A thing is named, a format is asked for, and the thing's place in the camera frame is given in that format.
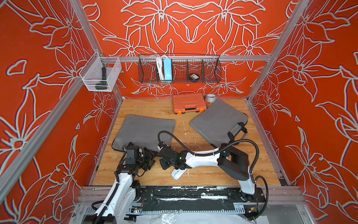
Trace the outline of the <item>white computer mouse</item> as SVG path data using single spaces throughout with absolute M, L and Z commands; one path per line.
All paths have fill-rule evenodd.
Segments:
M 187 169 L 174 169 L 171 173 L 174 180 L 178 180 L 187 171 Z

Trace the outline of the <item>grey laptop bag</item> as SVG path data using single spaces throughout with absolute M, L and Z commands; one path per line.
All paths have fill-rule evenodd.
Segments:
M 175 124 L 172 119 L 127 115 L 112 143 L 112 149 L 123 151 L 122 147 L 131 142 L 139 147 L 159 152 L 158 133 L 164 130 L 173 133 Z
M 224 101 L 216 100 L 207 110 L 190 122 L 190 126 L 214 147 L 232 143 L 239 132 L 245 138 L 248 116 Z

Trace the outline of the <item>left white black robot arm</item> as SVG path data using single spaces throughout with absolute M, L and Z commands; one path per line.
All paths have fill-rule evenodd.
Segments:
M 93 215 L 94 224 L 125 223 L 126 214 L 133 201 L 141 198 L 141 185 L 135 181 L 139 170 L 149 171 L 155 164 L 158 152 L 140 147 L 132 142 L 122 147 L 124 153 L 116 171 L 115 181 L 105 200 Z

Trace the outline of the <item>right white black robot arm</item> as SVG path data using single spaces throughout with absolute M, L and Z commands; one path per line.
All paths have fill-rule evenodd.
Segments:
M 160 138 L 164 133 L 176 140 L 184 150 L 180 152 L 172 150 Z M 247 153 L 235 147 L 240 143 L 249 143 L 255 148 L 255 157 L 252 163 L 249 162 Z M 230 143 L 223 143 L 213 150 L 195 152 L 186 147 L 174 134 L 169 131 L 160 131 L 158 133 L 158 149 L 162 169 L 174 167 L 172 177 L 175 180 L 179 179 L 188 169 L 210 166 L 222 169 L 231 178 L 237 180 L 241 194 L 244 196 L 253 196 L 256 193 L 258 179 L 263 180 L 266 190 L 269 189 L 263 176 L 253 177 L 253 169 L 259 159 L 260 149 L 252 140 L 239 139 Z

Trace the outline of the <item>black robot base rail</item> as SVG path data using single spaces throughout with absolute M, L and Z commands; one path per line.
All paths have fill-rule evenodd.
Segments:
M 143 186 L 132 205 L 144 213 L 211 212 L 243 214 L 261 208 L 266 201 L 261 188 L 244 194 L 238 186 Z

